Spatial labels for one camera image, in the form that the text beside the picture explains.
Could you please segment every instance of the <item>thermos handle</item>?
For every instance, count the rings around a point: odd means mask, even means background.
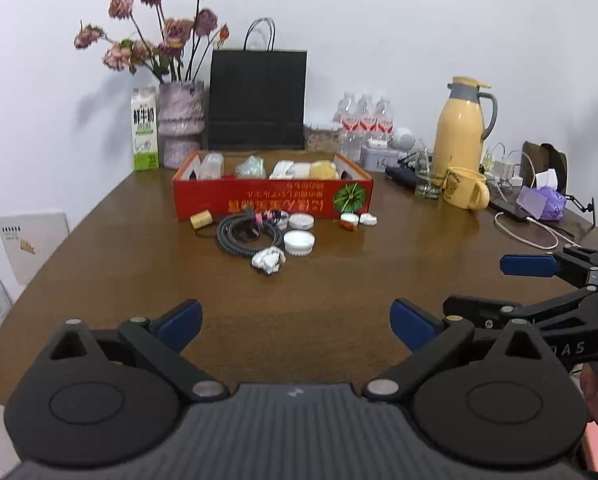
[[[488,124],[482,134],[482,140],[486,140],[490,135],[490,132],[492,132],[492,129],[495,126],[495,121],[497,120],[497,98],[488,92],[477,92],[477,97],[484,97],[492,101],[492,117],[490,118],[490,124]]]

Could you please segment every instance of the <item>open box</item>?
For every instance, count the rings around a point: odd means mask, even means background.
[[[268,209],[304,212],[317,218],[339,218],[342,212],[365,213],[370,207],[372,177],[339,153],[292,150],[222,153],[224,177],[219,180],[196,180],[206,153],[192,152],[172,179],[179,220],[187,220],[206,209],[213,216],[238,213],[244,206],[258,212]],[[250,155],[264,159],[268,175],[279,160],[332,160],[341,180],[236,178],[236,166]]]

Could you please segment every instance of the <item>black braided cable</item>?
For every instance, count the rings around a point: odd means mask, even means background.
[[[252,221],[253,218],[254,213],[252,212],[252,210],[246,210],[242,213],[226,216],[226,218],[222,219],[219,222],[219,225],[217,226],[218,246],[223,251],[225,251],[228,254],[231,254],[232,256],[239,256],[240,258],[252,258],[263,248],[249,246],[240,242],[234,236],[233,229],[239,226],[239,224]],[[264,220],[263,225],[261,227],[261,231],[270,236],[272,240],[271,245],[281,248],[284,235],[275,224],[272,224],[271,222]]]

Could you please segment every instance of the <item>thermos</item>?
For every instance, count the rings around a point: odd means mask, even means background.
[[[470,77],[454,77],[448,84],[450,97],[445,102],[439,121],[432,161],[434,184],[440,186],[449,167],[479,170],[484,140],[492,132],[497,120],[497,100],[480,87],[490,85],[480,83]],[[484,115],[479,98],[492,100],[492,118],[484,128]]]

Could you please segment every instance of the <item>green and white carton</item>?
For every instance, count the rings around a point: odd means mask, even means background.
[[[159,168],[156,88],[135,88],[132,93],[132,151],[135,171]]]

